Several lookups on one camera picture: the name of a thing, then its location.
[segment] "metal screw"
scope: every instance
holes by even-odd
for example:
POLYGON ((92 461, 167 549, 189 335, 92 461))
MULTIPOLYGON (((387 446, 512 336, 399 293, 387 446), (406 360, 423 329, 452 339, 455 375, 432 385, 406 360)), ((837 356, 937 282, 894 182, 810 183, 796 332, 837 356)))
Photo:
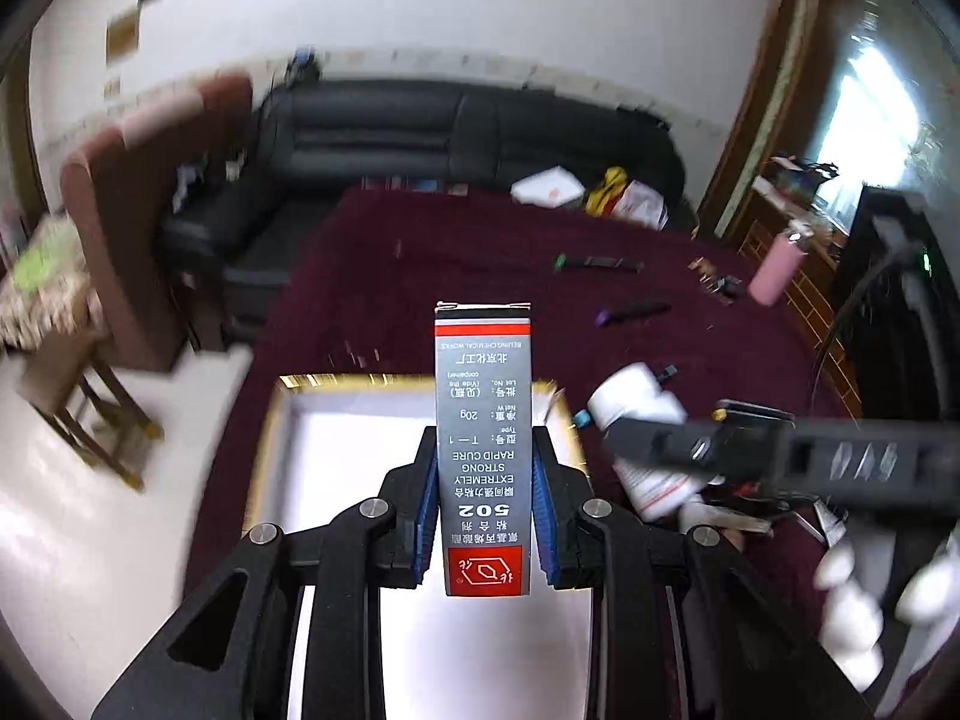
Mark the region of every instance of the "metal screw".
POLYGON ((590 498, 587 503, 584 503, 584 514, 587 514, 587 517, 603 519, 612 511, 613 506, 603 498, 590 498))
POLYGON ((693 449, 690 450, 690 458, 699 463, 699 461, 707 456, 707 452, 709 452, 709 450, 709 439, 697 439, 697 442, 693 445, 693 449))
POLYGON ((390 504, 383 500, 383 498, 368 498, 360 504, 360 514, 370 519, 382 517, 384 514, 387 514, 387 509, 390 509, 390 504))
POLYGON ((250 541, 254 544, 263 546, 269 544, 277 537, 277 527, 271 522, 261 522, 250 528, 250 541))
POLYGON ((720 543, 720 533, 713 528, 707 528, 706 525, 701 525, 693 529, 693 541, 702 547, 715 547, 720 543))

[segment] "chair leg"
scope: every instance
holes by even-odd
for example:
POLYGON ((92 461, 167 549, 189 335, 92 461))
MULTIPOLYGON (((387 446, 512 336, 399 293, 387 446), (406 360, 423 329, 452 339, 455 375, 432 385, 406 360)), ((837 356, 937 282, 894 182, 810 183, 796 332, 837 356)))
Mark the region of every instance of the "chair leg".
MULTIPOLYGON (((93 387, 90 386, 90 382, 86 381, 85 377, 80 377, 80 391, 86 396, 86 399, 90 402, 90 405, 99 413, 100 417, 117 430, 123 430, 128 427, 131 423, 136 423, 133 415, 125 412, 119 405, 112 403, 109 400, 103 399, 101 396, 94 391, 93 387)), ((80 417, 76 416, 75 419, 80 421, 80 417)))
POLYGON ((87 464, 88 466, 93 466, 96 461, 96 457, 89 452, 85 447, 82 447, 69 432, 64 429, 64 426, 61 423, 56 421, 56 418, 53 418, 49 413, 42 412, 36 406, 32 407, 35 412, 42 416, 43 421, 46 422, 53 429, 56 435, 60 436, 65 442, 66 445, 73 449, 74 452, 80 457, 80 459, 87 464))
POLYGON ((134 473, 127 471, 112 454, 107 452, 99 443, 93 440, 93 436, 90 436, 86 432, 80 423, 73 418, 73 415, 69 413, 68 410, 63 409, 57 415, 56 418, 61 420, 64 423, 64 427, 69 430, 69 432, 75 437, 81 445, 85 446, 90 452, 100 458, 107 466, 116 473, 128 487, 133 488, 138 493, 143 490, 143 480, 134 473))
POLYGON ((133 415, 133 418, 140 426, 144 435, 148 439, 162 439, 163 429, 154 420, 150 419, 143 412, 143 409, 137 405, 136 400, 131 398, 128 391, 123 389, 123 385, 120 384, 119 379, 117 379, 117 376, 110 369, 110 366, 96 356, 94 356, 91 365, 93 366, 93 370, 95 370, 97 375, 103 380, 104 384, 107 385, 107 389, 110 390, 113 397, 117 399, 117 402, 133 415))

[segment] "tiled floor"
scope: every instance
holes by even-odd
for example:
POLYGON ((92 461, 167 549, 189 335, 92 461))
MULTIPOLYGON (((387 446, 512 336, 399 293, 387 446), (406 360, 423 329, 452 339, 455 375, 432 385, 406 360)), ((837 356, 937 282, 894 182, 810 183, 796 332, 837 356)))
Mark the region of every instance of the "tiled floor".
POLYGON ((14 392, 0 362, 0 610, 74 720, 179 603, 206 471, 250 351, 184 353, 172 375, 121 373, 165 429, 134 493, 85 466, 14 392))

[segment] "blue gripper pad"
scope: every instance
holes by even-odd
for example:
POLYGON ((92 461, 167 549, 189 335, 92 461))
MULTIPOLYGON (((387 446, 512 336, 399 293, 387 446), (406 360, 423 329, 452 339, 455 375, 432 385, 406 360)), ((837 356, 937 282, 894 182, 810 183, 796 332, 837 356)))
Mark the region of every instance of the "blue gripper pad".
POLYGON ((544 463, 534 442, 534 485, 533 485, 534 528, 536 528, 536 550, 539 552, 541 569, 546 574, 547 584, 555 586, 560 579, 560 560, 557 557, 557 514, 550 497, 550 488, 546 483, 544 463))
POLYGON ((430 469, 426 475, 426 486, 421 498, 421 507, 416 512, 414 534, 416 538, 416 554, 414 555, 413 571, 416 583, 424 583, 424 574, 430 567, 430 557, 433 555, 433 538, 437 531, 437 517, 440 515, 440 475, 437 469, 437 450, 434 449, 430 459, 430 469))

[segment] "black leather sofa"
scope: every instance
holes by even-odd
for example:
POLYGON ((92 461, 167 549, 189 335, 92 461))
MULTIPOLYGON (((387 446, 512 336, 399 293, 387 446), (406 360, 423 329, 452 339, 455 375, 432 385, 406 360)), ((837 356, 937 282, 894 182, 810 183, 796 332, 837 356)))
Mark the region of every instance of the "black leather sofa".
POLYGON ((224 336, 252 341, 311 231, 348 186, 404 176, 509 191, 561 165, 592 189, 620 165, 692 230, 683 162, 657 117, 551 92, 429 80, 282 87, 256 114, 247 165, 160 225, 160 257, 217 296, 224 336))

